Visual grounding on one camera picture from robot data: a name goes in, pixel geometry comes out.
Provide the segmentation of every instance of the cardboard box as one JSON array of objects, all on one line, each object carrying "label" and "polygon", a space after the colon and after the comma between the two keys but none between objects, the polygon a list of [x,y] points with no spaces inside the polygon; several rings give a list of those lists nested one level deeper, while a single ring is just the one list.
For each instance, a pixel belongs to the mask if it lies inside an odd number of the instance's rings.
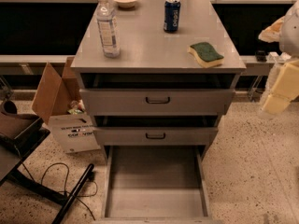
[{"label": "cardboard box", "polygon": [[67,110],[74,100],[80,100],[79,85],[67,59],[62,76],[47,63],[38,84],[32,109],[41,117],[64,152],[100,149],[93,135],[91,118],[85,114],[70,115]]}]

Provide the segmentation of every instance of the floor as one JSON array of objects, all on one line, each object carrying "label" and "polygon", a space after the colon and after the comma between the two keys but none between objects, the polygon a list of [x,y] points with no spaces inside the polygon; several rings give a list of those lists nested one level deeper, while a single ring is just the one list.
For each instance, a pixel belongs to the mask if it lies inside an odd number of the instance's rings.
[{"label": "floor", "polygon": [[[30,113],[31,102],[15,96],[19,113]],[[258,103],[235,97],[221,120],[219,133],[203,160],[209,206],[224,224],[299,224],[299,104],[292,103],[272,120],[257,116]],[[101,216],[106,166],[98,150],[65,154],[50,136],[27,159],[36,181],[52,164],[69,167],[66,189],[76,185],[89,163],[95,165],[80,199],[96,220]],[[25,169],[20,170],[28,176]],[[53,166],[43,185],[64,190],[66,168]],[[8,182],[0,187],[1,224],[51,223],[59,206]],[[87,207],[75,201],[63,223],[92,223]]]}]

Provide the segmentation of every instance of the cabinet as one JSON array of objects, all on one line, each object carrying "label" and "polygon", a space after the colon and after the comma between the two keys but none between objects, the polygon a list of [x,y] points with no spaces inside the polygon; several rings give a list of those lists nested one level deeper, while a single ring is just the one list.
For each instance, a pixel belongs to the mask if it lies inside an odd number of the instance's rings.
[{"label": "cabinet", "polygon": [[[181,0],[174,34],[163,29],[164,0],[139,0],[117,17],[121,55],[103,55],[93,17],[72,63],[107,158],[101,223],[219,223],[200,163],[245,65],[209,1]],[[202,68],[187,53],[201,41],[224,55],[221,66]]]}]

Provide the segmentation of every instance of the can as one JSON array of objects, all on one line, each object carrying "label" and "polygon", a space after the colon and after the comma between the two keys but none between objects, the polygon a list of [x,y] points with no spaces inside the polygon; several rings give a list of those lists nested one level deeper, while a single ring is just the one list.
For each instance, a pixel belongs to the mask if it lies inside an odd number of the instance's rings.
[{"label": "can", "polygon": [[166,32],[172,33],[178,30],[179,10],[179,0],[165,1],[164,30]]}]

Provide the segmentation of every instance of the black stand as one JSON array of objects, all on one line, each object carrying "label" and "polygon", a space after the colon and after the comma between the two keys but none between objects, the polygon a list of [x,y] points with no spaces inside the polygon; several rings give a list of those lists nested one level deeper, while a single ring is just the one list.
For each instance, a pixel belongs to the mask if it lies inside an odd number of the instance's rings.
[{"label": "black stand", "polygon": [[28,150],[28,152],[26,153],[26,155],[24,155],[22,157],[22,159],[20,160],[20,162],[9,172],[9,174],[6,176],[6,180],[9,180],[19,186],[22,186],[26,189],[31,190],[34,193],[37,193],[49,200],[51,200],[52,202],[55,202],[57,204],[59,204],[62,208],[60,209],[58,215],[56,216],[56,218],[54,219],[54,221],[52,222],[53,224],[58,224],[61,223],[61,221],[64,219],[64,215],[66,214],[66,212],[68,211],[68,209],[70,208],[70,206],[72,205],[73,201],[75,201],[75,199],[77,198],[79,192],[81,191],[84,183],[86,182],[86,180],[88,179],[88,177],[91,175],[94,165],[93,164],[89,164],[87,169],[85,170],[84,174],[81,176],[80,180],[78,181],[78,183],[76,184],[76,186],[72,189],[71,193],[67,196],[67,195],[63,195],[57,191],[54,191],[52,189],[49,189],[39,183],[36,183],[35,181],[27,178],[26,176],[24,176],[19,170],[18,167],[21,165],[21,163],[33,152],[33,150],[36,149],[36,147],[39,146],[39,144],[42,143],[42,141],[49,135],[49,131],[42,128],[38,131],[38,141],[35,142],[30,149]]}]

